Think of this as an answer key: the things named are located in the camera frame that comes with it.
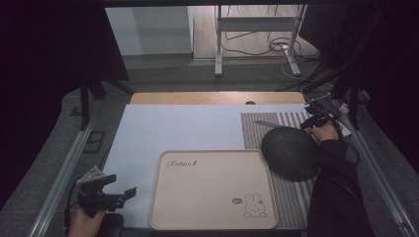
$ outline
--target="wire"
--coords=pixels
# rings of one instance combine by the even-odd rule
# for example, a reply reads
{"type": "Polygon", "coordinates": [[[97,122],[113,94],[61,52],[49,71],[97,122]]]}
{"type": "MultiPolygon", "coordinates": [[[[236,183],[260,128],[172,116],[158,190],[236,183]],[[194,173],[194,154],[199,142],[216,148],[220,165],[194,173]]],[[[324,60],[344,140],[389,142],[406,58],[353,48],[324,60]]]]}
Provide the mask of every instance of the wire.
{"type": "Polygon", "coordinates": [[[238,35],[238,36],[236,36],[236,37],[232,37],[232,38],[228,38],[228,37],[227,37],[227,32],[224,32],[224,35],[225,35],[225,38],[226,38],[227,40],[234,40],[234,39],[241,38],[241,37],[244,37],[244,36],[247,36],[247,35],[251,35],[251,34],[254,34],[254,33],[258,33],[258,32],[245,33],[245,34],[238,35]]]}
{"type": "Polygon", "coordinates": [[[252,55],[252,56],[260,56],[260,55],[263,55],[263,54],[266,54],[266,53],[272,51],[271,49],[269,49],[268,51],[261,52],[261,53],[250,53],[250,52],[245,52],[245,51],[240,51],[240,50],[235,50],[235,49],[228,49],[228,48],[225,48],[224,45],[222,45],[222,44],[221,44],[221,47],[224,48],[224,50],[226,50],[226,51],[240,52],[240,53],[243,53],[243,54],[246,54],[246,55],[252,55]]]}

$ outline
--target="gray ribbed mat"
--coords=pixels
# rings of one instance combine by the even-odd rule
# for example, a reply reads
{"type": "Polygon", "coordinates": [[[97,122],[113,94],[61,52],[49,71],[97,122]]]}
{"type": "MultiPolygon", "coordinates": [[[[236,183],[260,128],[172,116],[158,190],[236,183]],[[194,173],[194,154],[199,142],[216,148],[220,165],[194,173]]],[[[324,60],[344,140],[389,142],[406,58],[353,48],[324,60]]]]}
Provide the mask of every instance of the gray ribbed mat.
{"type": "MultiPolygon", "coordinates": [[[[245,149],[260,149],[263,136],[272,128],[257,124],[254,120],[264,120],[280,125],[299,127],[308,118],[306,113],[243,113],[241,123],[245,149]]],[[[271,171],[272,185],[279,222],[276,228],[305,229],[314,179],[306,182],[283,180],[271,171]]]]}

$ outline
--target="white wall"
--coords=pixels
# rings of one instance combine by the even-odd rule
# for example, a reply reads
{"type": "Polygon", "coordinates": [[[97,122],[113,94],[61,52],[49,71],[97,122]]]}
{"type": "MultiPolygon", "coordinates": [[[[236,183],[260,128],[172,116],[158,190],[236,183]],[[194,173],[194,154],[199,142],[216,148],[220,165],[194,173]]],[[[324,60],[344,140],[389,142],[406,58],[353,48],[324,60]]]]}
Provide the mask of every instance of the white wall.
{"type": "Polygon", "coordinates": [[[122,55],[191,53],[188,7],[107,8],[122,55]]]}

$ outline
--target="gray carpet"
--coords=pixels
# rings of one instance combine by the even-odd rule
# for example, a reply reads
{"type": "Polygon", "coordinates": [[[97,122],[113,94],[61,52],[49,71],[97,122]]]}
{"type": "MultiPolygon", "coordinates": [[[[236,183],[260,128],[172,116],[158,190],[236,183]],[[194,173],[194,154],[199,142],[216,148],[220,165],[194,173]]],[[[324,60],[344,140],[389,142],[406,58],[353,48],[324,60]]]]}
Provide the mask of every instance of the gray carpet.
{"type": "MultiPolygon", "coordinates": [[[[123,83],[137,92],[275,91],[295,83],[295,79],[284,74],[281,59],[226,61],[222,77],[213,76],[211,61],[191,61],[188,58],[175,57],[142,60],[143,58],[126,58],[130,81],[123,83]]],[[[299,65],[303,76],[307,76],[315,69],[317,62],[305,62],[299,65]]],[[[290,73],[287,65],[285,68],[286,72],[290,73]]],[[[93,142],[85,145],[85,152],[79,158],[70,183],[93,166],[99,166],[102,160],[106,159],[125,105],[129,103],[129,95],[107,83],[103,84],[108,95],[104,101],[98,103],[100,110],[92,130],[95,132],[96,138],[103,135],[103,140],[102,143],[93,142]]],[[[325,85],[315,92],[323,95],[329,90],[330,87],[325,85]]],[[[77,109],[74,109],[80,106],[79,100],[78,91],[63,98],[61,115],[48,141],[25,179],[0,212],[0,233],[2,236],[26,236],[30,232],[80,128],[81,117],[75,113],[77,109]]],[[[382,171],[388,177],[417,228],[419,226],[418,175],[362,107],[360,107],[359,120],[362,135],[378,158],[382,171]]],[[[358,172],[365,206],[377,236],[401,236],[363,161],[358,167],[358,172]]],[[[65,199],[66,197],[62,197],[55,216],[46,231],[46,236],[64,235],[62,226],[65,199]]],[[[146,235],[147,231],[144,230],[138,232],[127,229],[123,233],[123,236],[146,235]]]]}

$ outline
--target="metal stand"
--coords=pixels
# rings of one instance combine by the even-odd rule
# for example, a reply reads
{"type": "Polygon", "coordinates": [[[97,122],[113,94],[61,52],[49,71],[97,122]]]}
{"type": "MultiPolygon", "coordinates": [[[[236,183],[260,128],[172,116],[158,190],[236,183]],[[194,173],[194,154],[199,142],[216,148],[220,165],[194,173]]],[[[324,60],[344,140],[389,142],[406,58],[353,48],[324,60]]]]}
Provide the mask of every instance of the metal stand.
{"type": "Polygon", "coordinates": [[[289,45],[283,46],[287,60],[293,71],[293,76],[300,76],[301,72],[295,62],[293,45],[301,25],[302,15],[306,5],[302,5],[296,17],[227,17],[221,16],[221,5],[218,5],[216,19],[216,50],[215,76],[222,75],[222,32],[292,32],[289,45]]]}
{"type": "Polygon", "coordinates": [[[293,31],[290,37],[290,42],[288,45],[283,45],[284,53],[286,54],[287,61],[289,62],[291,71],[293,72],[293,76],[299,77],[301,76],[301,72],[299,71],[298,65],[295,62],[295,56],[293,53],[293,45],[295,43],[296,36],[298,35],[299,27],[301,26],[302,22],[302,15],[304,14],[306,5],[302,5],[301,9],[299,9],[298,13],[295,17],[295,24],[293,25],[293,31]]]}

